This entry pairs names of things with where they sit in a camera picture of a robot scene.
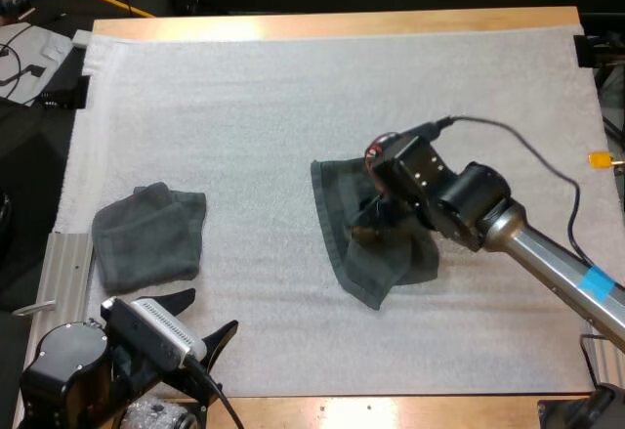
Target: gray fabric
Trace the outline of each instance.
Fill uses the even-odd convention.
[[[145,190],[146,187],[136,187],[133,193]],[[202,253],[202,228],[206,217],[206,195],[204,193],[185,193],[170,190],[174,202],[179,202],[187,219],[188,232],[191,235],[193,248],[197,256]]]
[[[106,292],[195,278],[205,214],[203,193],[170,192],[164,183],[99,211],[92,234]]]
[[[375,240],[358,240],[352,226],[363,205],[378,194],[362,159],[311,164],[312,190],[323,240],[341,286],[379,310],[394,285],[435,279],[438,249],[414,215],[392,227],[375,227]]]

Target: wooden table edge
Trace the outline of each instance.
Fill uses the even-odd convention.
[[[99,35],[142,41],[245,41],[579,25],[575,7],[281,16],[173,17],[94,22]]]

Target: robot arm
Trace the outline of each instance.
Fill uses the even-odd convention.
[[[507,253],[625,352],[623,286],[533,229],[495,170],[472,162],[452,172],[430,144],[452,123],[374,141],[365,163],[381,195],[407,203],[426,226],[473,251]]]

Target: cloth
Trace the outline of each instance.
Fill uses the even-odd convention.
[[[164,183],[137,188],[99,211],[92,237],[104,289],[195,278],[205,214],[203,193],[170,193]]]
[[[380,312],[337,286],[319,229],[312,160],[362,156],[380,134],[448,114],[518,128],[582,189],[577,241],[625,281],[621,210],[579,26],[311,40],[132,43],[94,36],[57,219],[86,232],[98,209],[152,180],[207,193],[199,333],[241,323],[217,361],[229,395],[527,393],[590,390],[584,323],[508,256],[437,234],[438,277],[394,287]],[[573,190],[499,128],[456,123],[435,148],[453,170],[500,172],[530,223],[567,245]],[[106,293],[92,281],[88,312]]]
[[[437,277],[438,250],[414,214],[397,213],[388,225],[382,216],[355,219],[377,196],[362,158],[313,162],[312,189],[330,263],[341,286],[363,304],[379,310],[391,287]],[[379,203],[375,208],[379,213]]]

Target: white foam sheet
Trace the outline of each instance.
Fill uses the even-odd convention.
[[[591,71],[577,27],[243,43],[94,36],[56,230],[164,181],[205,192],[201,272],[182,319],[240,321],[215,376],[232,396],[570,392],[590,388],[585,324],[504,254],[438,236],[438,279],[396,287],[379,312],[343,291],[314,209],[311,161],[362,154],[377,135],[448,114],[517,127],[579,180],[578,241],[623,281],[625,241]],[[500,129],[457,123],[435,144],[454,169],[499,170],[532,224],[566,244],[573,192]],[[88,310],[104,300],[94,278]]]

